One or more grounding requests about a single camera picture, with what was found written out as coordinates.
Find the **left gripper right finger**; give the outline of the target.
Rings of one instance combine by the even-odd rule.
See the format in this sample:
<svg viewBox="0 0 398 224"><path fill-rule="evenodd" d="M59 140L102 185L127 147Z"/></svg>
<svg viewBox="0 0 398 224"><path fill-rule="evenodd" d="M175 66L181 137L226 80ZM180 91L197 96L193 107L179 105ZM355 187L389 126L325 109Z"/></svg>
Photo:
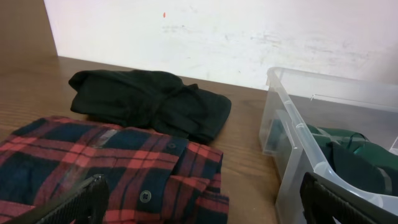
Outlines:
<svg viewBox="0 0 398 224"><path fill-rule="evenodd" d="M313 172L305 173L300 198L308 224L397 224L397 215Z"/></svg>

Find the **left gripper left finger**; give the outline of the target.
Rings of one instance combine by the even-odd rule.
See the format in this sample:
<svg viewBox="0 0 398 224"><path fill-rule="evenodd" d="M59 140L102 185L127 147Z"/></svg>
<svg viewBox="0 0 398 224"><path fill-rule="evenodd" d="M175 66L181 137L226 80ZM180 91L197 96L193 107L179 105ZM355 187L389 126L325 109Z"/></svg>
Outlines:
<svg viewBox="0 0 398 224"><path fill-rule="evenodd" d="M108 203L108 183L103 175L96 174L6 224L101 224Z"/></svg>

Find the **dark navy garment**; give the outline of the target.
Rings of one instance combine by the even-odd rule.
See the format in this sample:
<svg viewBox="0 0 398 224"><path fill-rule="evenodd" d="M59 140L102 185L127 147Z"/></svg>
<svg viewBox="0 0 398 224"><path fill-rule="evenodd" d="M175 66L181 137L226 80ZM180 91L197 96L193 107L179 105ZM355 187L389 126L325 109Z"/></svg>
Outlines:
<svg viewBox="0 0 398 224"><path fill-rule="evenodd" d="M376 194L397 196L397 170L375 166L335 142L320 146L333 171L352 186Z"/></svg>

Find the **dark green garment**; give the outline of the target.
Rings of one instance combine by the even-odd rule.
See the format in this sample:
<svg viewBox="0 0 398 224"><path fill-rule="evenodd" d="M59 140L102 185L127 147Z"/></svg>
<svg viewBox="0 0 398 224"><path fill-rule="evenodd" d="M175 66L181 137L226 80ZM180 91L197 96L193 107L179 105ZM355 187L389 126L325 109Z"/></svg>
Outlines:
<svg viewBox="0 0 398 224"><path fill-rule="evenodd" d="M390 167L397 170L397 155L382 146L371 142L365 135L350 130L324 128L308 125L318 147L324 143L335 142L343 149L366 159L375 166Z"/></svg>

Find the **red navy plaid shirt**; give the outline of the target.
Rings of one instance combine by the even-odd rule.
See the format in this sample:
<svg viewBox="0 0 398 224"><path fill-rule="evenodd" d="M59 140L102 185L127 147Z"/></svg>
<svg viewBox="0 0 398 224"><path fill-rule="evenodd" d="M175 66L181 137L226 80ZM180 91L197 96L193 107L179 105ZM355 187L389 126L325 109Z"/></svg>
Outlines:
<svg viewBox="0 0 398 224"><path fill-rule="evenodd" d="M221 151L184 138L40 118L1 142L1 221L101 174L109 187L105 223L226 223L222 160Z"/></svg>

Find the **clear plastic storage bin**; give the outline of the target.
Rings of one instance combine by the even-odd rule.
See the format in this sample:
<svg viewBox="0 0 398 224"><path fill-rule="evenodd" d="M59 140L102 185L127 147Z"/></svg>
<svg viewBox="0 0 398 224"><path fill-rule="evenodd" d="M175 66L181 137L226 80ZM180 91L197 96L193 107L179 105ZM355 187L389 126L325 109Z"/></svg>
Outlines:
<svg viewBox="0 0 398 224"><path fill-rule="evenodd" d="M397 86L288 68L267 72L269 87L259 141L274 158L281 185L275 209L279 223L304 223L300 186L314 172L374 205L397 213L397 197L362 190L329 165L320 140L362 151L372 144L397 154Z"/></svg>

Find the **black crumpled garment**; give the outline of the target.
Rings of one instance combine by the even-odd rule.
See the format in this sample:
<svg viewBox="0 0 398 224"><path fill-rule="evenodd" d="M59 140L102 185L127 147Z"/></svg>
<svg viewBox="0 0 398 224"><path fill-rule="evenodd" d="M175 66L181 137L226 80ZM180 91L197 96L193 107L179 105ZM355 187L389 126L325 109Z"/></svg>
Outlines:
<svg viewBox="0 0 398 224"><path fill-rule="evenodd" d="M68 84L76 91L71 105L75 113L200 144L216 139L232 106L223 95L161 71L84 70Z"/></svg>

